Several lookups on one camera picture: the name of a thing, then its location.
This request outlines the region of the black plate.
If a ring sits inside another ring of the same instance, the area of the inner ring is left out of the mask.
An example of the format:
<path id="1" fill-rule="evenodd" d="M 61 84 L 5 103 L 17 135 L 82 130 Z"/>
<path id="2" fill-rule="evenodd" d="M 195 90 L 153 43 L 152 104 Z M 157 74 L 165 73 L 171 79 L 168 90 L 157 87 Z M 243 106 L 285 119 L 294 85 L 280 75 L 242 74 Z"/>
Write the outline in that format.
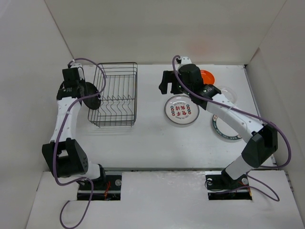
<path id="1" fill-rule="evenodd" d="M 85 83 L 85 96 L 90 98 L 83 99 L 85 105 L 91 110 L 97 110 L 101 105 L 101 95 L 97 94 L 99 91 L 96 86 L 90 82 Z"/>

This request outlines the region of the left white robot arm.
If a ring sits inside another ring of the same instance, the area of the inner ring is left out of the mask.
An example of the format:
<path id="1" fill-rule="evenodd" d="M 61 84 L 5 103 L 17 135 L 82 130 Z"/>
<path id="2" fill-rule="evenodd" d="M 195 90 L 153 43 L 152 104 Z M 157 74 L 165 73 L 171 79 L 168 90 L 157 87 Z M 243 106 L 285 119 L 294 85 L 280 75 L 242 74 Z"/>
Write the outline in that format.
<path id="1" fill-rule="evenodd" d="M 73 64 L 62 74 L 63 82 L 56 96 L 57 120 L 49 143 L 42 146 L 42 154 L 54 177 L 89 178 L 95 189 L 102 189 L 107 182 L 104 168 L 91 163 L 76 140 L 81 106 L 84 104 L 91 110 L 97 110 L 101 105 L 101 96 L 96 86 L 85 80 L 81 64 Z"/>

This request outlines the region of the orange plate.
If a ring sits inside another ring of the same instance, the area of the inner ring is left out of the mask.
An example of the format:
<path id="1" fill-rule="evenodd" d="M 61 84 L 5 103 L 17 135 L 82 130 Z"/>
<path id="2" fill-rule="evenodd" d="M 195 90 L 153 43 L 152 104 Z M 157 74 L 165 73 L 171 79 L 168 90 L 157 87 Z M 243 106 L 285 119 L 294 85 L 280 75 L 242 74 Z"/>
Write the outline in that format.
<path id="1" fill-rule="evenodd" d="M 214 84 L 215 83 L 215 77 L 212 73 L 210 73 L 207 70 L 200 70 L 201 77 L 203 79 L 204 84 Z"/>

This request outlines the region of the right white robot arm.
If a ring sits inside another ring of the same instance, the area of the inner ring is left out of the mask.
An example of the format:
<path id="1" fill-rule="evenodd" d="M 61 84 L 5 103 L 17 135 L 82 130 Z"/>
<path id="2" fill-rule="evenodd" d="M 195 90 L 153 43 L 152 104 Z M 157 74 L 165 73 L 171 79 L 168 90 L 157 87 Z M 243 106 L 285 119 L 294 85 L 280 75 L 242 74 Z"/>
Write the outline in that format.
<path id="1" fill-rule="evenodd" d="M 200 69 L 195 64 L 185 64 L 176 73 L 164 71 L 159 85 L 162 94 L 167 93 L 169 83 L 172 85 L 172 94 L 189 95 L 193 103 L 222 119 L 246 143 L 241 155 L 220 175 L 212 178 L 216 189 L 232 189 L 238 179 L 260 167 L 277 150 L 277 130 L 233 109 L 233 103 L 220 89 L 204 83 Z"/>

